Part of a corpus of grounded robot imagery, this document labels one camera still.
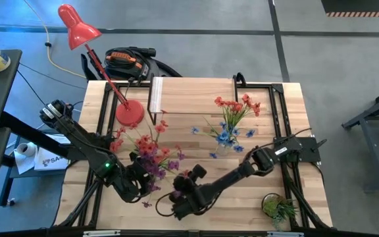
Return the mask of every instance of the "wooden tabletop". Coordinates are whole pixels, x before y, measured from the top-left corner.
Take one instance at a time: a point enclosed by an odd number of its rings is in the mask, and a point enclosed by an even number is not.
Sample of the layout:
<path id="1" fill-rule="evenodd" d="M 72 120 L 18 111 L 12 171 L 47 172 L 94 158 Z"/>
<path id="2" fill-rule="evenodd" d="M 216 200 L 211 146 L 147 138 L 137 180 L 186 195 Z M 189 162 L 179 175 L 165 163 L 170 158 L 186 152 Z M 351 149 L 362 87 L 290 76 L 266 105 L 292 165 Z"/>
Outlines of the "wooden tabletop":
<path id="1" fill-rule="evenodd" d="M 102 81 L 90 81 L 88 84 L 79 121 L 80 125 L 88 132 L 96 131 L 105 83 L 106 82 Z M 309 121 L 300 84 L 284 83 L 283 86 L 292 132 L 296 133 L 299 130 L 308 128 Z M 239 98 L 245 93 L 250 95 L 254 102 L 261 102 L 261 114 L 259 117 L 245 117 L 238 124 L 238 127 L 240 128 L 255 129 L 256 131 L 252 138 L 245 138 L 244 136 L 238 138 L 240 144 L 245 147 L 246 150 L 249 150 L 255 145 L 271 142 L 273 137 L 275 137 L 275 133 L 268 92 L 264 89 L 238 89 Z M 147 107 L 147 96 L 147 88 L 130 88 L 127 93 L 128 99 L 137 99 L 145 108 Z M 212 93 L 208 91 L 203 91 L 203 93 L 197 94 L 198 100 L 200 100 L 200 97 L 205 97 L 205 103 L 210 103 L 212 105 L 214 105 L 214 101 L 210 101 L 210 98 L 214 96 L 216 95 L 212 95 Z M 276 103 L 279 105 L 278 96 L 275 98 Z M 103 125 L 103 134 L 107 131 L 112 99 L 113 95 L 110 94 Z M 278 114 L 280 121 L 283 121 L 280 106 L 278 106 Z M 196 164 L 202 165 L 207 170 L 205 178 L 199 179 L 200 184 L 212 182 L 236 168 L 240 163 L 240 159 L 245 154 L 232 151 L 225 157 L 219 157 L 218 159 L 209 158 L 209 152 L 215 150 L 217 143 L 212 138 L 193 135 L 190 132 L 192 126 L 197 126 L 207 132 L 209 131 L 209 127 L 203 117 L 205 117 L 211 124 L 217 126 L 219 122 L 222 121 L 222 117 L 217 114 L 166 114 L 163 119 L 167 121 L 169 127 L 168 130 L 161 135 L 159 140 L 159 145 L 161 147 L 174 147 L 175 144 L 181 145 L 187 158 L 181 161 L 180 170 L 192 169 Z M 148 124 L 150 123 L 150 118 L 147 112 L 145 114 L 145 120 L 147 122 L 143 121 L 138 126 L 138 132 L 140 134 L 149 133 Z M 284 127 L 282 124 L 280 126 L 280 129 L 284 134 Z M 115 121 L 114 130 L 119 127 L 119 123 Z M 133 138 L 138 138 L 138 133 L 135 130 L 129 131 L 128 134 Z M 309 136 L 310 134 L 309 131 L 306 131 L 300 133 L 298 136 Z M 130 148 L 131 143 L 124 142 L 121 150 L 117 153 L 119 159 L 125 165 L 130 163 L 128 156 L 129 151 L 126 151 L 130 150 Z M 87 161 L 80 161 L 66 171 L 61 203 L 55 224 L 59 224 L 65 220 L 82 197 L 87 172 Z M 305 199 L 309 202 L 317 215 L 319 215 L 327 225 L 332 226 L 320 173 L 309 163 L 300 163 L 299 172 L 301 175 L 301 183 Z M 152 203 L 153 206 L 159 197 L 172 190 L 171 182 L 173 181 L 173 178 L 173 174 L 167 174 L 166 179 L 159 182 L 162 189 L 153 192 L 150 197 L 150 203 Z M 282 173 L 279 165 L 275 165 L 274 171 L 266 177 L 250 176 L 249 178 L 236 183 L 231 188 L 226 189 L 216 202 L 215 206 L 204 215 L 188 215 L 181 221 L 178 221 L 174 217 L 159 216 L 154 207 L 145 208 L 141 203 L 124 203 L 112 187 L 103 187 L 97 228 L 159 230 L 274 230 L 271 220 L 261 211 L 262 198 L 271 192 L 284 196 Z M 90 206 L 86 221 L 89 221 L 90 219 L 93 199 L 94 197 L 92 197 L 89 202 Z M 148 199 L 149 198 L 147 197 L 142 199 L 142 201 L 147 201 Z M 172 203 L 165 198 L 159 204 L 159 211 L 162 213 L 170 213 L 171 207 Z M 298 217 L 297 219 L 298 223 L 301 224 L 300 218 Z M 283 229 L 289 229 L 289 224 L 285 223 L 282 227 Z"/>

